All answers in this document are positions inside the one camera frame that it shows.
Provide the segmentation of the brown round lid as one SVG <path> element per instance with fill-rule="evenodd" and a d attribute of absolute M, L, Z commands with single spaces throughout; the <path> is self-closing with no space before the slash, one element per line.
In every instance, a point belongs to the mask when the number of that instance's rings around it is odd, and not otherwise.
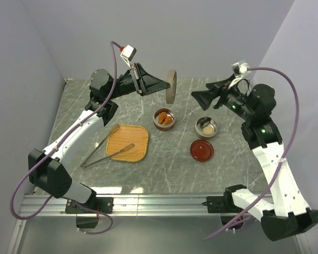
<path fill-rule="evenodd" d="M 170 84 L 170 86 L 166 89 L 165 99 L 168 104 L 173 104 L 176 95 L 176 70 L 169 70 L 166 81 Z"/>

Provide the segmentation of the fried chicken drumstick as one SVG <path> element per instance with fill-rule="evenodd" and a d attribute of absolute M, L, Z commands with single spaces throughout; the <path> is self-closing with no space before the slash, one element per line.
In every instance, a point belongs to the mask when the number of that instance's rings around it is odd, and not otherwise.
<path fill-rule="evenodd" d="M 163 125 L 169 125 L 173 122 L 173 120 L 174 119 L 172 118 L 172 116 L 167 115 L 164 122 L 163 122 Z"/>
<path fill-rule="evenodd" d="M 161 112 L 159 115 L 158 115 L 158 123 L 159 124 L 163 124 L 165 119 L 167 117 L 167 113 L 164 111 L 164 112 Z"/>

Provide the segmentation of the sushi piece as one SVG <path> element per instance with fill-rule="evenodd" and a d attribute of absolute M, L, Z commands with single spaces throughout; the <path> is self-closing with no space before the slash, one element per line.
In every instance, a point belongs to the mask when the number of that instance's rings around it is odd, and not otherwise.
<path fill-rule="evenodd" d="M 200 122 L 200 127 L 203 129 L 207 127 L 210 123 L 210 118 L 206 117 Z"/>

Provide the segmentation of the red-sided metal tin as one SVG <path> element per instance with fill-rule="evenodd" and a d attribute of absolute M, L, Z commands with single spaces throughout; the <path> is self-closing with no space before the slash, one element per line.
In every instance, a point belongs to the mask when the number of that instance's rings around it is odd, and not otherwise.
<path fill-rule="evenodd" d="M 172 116 L 172 118 L 174 119 L 173 122 L 169 125 L 163 125 L 163 124 L 159 124 L 158 123 L 158 115 L 161 113 L 161 112 L 166 112 L 167 115 L 169 116 Z M 153 122 L 154 122 L 154 125 L 156 126 L 157 129 L 161 130 L 161 131 L 167 131 L 167 130 L 170 130 L 174 127 L 175 125 L 175 121 L 176 121 L 176 117 L 174 115 L 174 112 L 171 110 L 171 109 L 168 109 L 168 108 L 161 108 L 159 110 L 157 110 L 155 112 L 155 114 L 153 115 Z"/>

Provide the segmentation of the white steamed bun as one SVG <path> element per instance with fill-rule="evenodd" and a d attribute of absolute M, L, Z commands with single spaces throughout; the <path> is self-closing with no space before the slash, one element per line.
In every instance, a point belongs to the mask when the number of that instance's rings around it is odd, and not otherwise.
<path fill-rule="evenodd" d="M 202 132 L 204 135 L 212 135 L 215 132 L 215 130 L 212 126 L 207 126 L 202 129 Z"/>

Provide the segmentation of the red round lid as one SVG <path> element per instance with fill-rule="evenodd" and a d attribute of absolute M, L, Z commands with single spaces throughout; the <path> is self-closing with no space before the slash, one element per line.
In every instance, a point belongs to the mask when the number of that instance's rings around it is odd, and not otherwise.
<path fill-rule="evenodd" d="M 198 139 L 190 145 L 190 154 L 194 160 L 206 162 L 213 157 L 214 147 L 209 141 Z"/>

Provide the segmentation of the metal tongs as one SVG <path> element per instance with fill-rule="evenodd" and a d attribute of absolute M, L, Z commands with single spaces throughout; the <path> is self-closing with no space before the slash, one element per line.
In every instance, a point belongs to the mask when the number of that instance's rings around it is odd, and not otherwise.
<path fill-rule="evenodd" d="M 88 168 L 90 166 L 93 166 L 93 165 L 96 165 L 98 163 L 101 163 L 102 161 L 104 160 L 108 160 L 108 159 L 111 159 L 112 157 L 116 156 L 116 155 L 119 155 L 121 153 L 124 153 L 124 152 L 127 152 L 131 149 L 133 149 L 135 147 L 135 144 L 134 143 L 130 143 L 128 144 L 127 146 L 125 146 L 124 148 L 122 148 L 121 150 L 115 152 L 115 153 L 111 153 L 111 154 L 108 154 L 108 152 L 106 151 L 106 156 L 103 157 L 103 158 L 100 158 L 96 161 L 93 161 L 91 163 L 89 163 L 89 160 L 91 159 L 91 157 L 101 148 L 101 146 L 107 142 L 107 145 L 106 145 L 106 149 L 108 148 L 108 144 L 110 143 L 110 139 L 112 138 L 112 136 L 114 134 L 116 134 L 119 129 L 120 129 L 121 125 L 118 125 L 116 124 L 110 131 L 109 133 L 103 138 L 103 140 L 94 148 L 94 150 L 85 158 L 85 160 L 81 163 L 80 167 L 85 169 L 85 168 Z"/>

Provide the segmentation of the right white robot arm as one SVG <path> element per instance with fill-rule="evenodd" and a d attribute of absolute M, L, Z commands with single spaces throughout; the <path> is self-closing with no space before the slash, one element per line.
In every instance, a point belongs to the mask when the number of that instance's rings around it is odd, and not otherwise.
<path fill-rule="evenodd" d="M 207 90 L 193 91 L 191 95 L 203 110 L 217 99 L 214 109 L 226 106 L 244 120 L 243 137 L 263 170 L 273 202 L 263 200 L 264 194 L 254 195 L 244 185 L 234 185 L 225 189 L 219 202 L 208 197 L 204 204 L 209 213 L 220 209 L 238 214 L 248 212 L 260 221 L 271 241 L 304 233 L 318 224 L 318 210 L 311 209 L 302 196 L 286 159 L 290 146 L 284 146 L 278 127 L 270 117 L 276 106 L 275 90 L 266 84 L 257 84 L 244 94 L 238 85 L 231 84 L 234 79 L 231 76 L 207 83 Z"/>

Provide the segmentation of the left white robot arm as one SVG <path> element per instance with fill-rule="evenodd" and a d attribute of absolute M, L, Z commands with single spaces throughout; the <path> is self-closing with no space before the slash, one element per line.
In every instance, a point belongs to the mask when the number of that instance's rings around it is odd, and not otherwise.
<path fill-rule="evenodd" d="M 118 106 L 113 99 L 136 92 L 140 96 L 166 91 L 167 102 L 173 102 L 176 72 L 171 70 L 167 80 L 149 74 L 139 63 L 131 65 L 125 74 L 112 77 L 105 69 L 91 76 L 90 100 L 84 110 L 56 141 L 28 155 L 29 182 L 54 198 L 67 198 L 78 202 L 85 213 L 96 208 L 95 192 L 74 181 L 66 170 L 84 143 L 113 118 Z"/>

